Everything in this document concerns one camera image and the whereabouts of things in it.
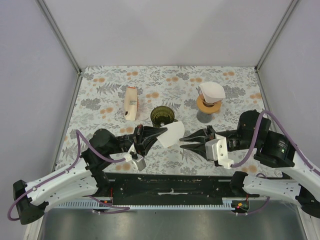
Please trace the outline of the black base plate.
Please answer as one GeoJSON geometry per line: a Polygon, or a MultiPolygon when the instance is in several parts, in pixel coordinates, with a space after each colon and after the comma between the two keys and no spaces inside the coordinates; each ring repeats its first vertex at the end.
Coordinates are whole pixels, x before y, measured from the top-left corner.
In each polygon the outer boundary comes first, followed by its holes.
{"type": "Polygon", "coordinates": [[[220,205],[223,198],[246,198],[232,190],[230,176],[107,173],[109,183],[95,197],[113,204],[137,206],[220,205]]]}

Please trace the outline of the orange coffee filter pack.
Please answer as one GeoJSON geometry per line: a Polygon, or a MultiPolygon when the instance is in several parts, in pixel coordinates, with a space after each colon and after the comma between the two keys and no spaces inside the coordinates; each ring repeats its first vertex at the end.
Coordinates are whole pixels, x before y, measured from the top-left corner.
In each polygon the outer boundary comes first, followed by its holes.
{"type": "Polygon", "coordinates": [[[128,86],[124,96],[124,118],[135,121],[138,112],[138,90],[136,87],[128,86]]]}

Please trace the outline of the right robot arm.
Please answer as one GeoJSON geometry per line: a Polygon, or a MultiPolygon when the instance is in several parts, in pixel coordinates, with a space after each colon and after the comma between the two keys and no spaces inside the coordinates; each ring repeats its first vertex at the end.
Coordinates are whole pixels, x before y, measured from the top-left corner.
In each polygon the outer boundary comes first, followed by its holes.
{"type": "Polygon", "coordinates": [[[270,130],[276,117],[270,111],[243,112],[235,130],[216,132],[211,125],[180,141],[181,148],[192,151],[217,167],[235,169],[252,156],[262,165],[281,171],[294,182],[281,182],[246,172],[236,171],[229,191],[235,197],[268,197],[292,203],[310,216],[320,216],[320,169],[311,163],[288,133],[270,130]]]}

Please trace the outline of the green glass dripper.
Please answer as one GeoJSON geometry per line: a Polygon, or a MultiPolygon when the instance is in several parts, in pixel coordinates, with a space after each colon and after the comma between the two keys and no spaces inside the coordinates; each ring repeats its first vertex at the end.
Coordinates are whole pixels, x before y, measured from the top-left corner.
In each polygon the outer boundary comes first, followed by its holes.
{"type": "Polygon", "coordinates": [[[152,125],[156,128],[171,124],[175,120],[174,111],[167,106],[157,106],[150,113],[152,125]]]}

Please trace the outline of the grey glass carafe wooden collar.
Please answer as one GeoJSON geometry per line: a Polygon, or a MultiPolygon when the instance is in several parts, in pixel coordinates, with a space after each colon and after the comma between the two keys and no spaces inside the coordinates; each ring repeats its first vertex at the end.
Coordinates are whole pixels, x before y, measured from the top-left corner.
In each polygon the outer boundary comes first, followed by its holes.
{"type": "Polygon", "coordinates": [[[208,103],[205,101],[204,96],[201,94],[197,97],[196,99],[196,105],[198,108],[196,118],[201,122],[201,123],[209,123],[213,119],[213,114],[217,113],[221,106],[222,106],[222,101],[219,100],[214,103],[208,103]]]}

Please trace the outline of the floral patterned table mat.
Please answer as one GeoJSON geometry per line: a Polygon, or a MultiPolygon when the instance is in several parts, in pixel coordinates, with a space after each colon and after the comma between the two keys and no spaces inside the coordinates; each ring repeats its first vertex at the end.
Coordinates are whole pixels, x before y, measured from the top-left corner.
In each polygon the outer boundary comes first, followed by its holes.
{"type": "Polygon", "coordinates": [[[226,97],[210,124],[220,132],[234,130],[241,113],[262,111],[259,82],[252,67],[230,66],[89,66],[82,72],[76,102],[55,168],[74,162],[76,130],[90,139],[98,129],[116,136],[131,134],[137,125],[150,126],[155,107],[170,107],[190,135],[205,127],[198,121],[196,99],[201,83],[223,86],[226,97]],[[127,87],[136,87],[138,108],[135,121],[124,117],[127,87]]]}

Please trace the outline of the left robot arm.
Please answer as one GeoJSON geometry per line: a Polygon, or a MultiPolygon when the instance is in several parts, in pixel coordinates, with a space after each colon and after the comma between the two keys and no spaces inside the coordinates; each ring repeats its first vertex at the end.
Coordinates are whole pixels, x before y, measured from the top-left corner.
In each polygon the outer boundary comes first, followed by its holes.
{"type": "Polygon", "coordinates": [[[20,179],[13,184],[14,202],[7,213],[10,221],[27,225],[64,201],[87,195],[106,196],[110,192],[110,182],[104,169],[112,163],[125,161],[143,164],[150,148],[168,128],[140,124],[132,134],[121,136],[101,128],[90,140],[79,130],[75,132],[77,156],[73,163],[37,180],[20,179]],[[11,216],[14,208],[17,218],[11,216]]]}

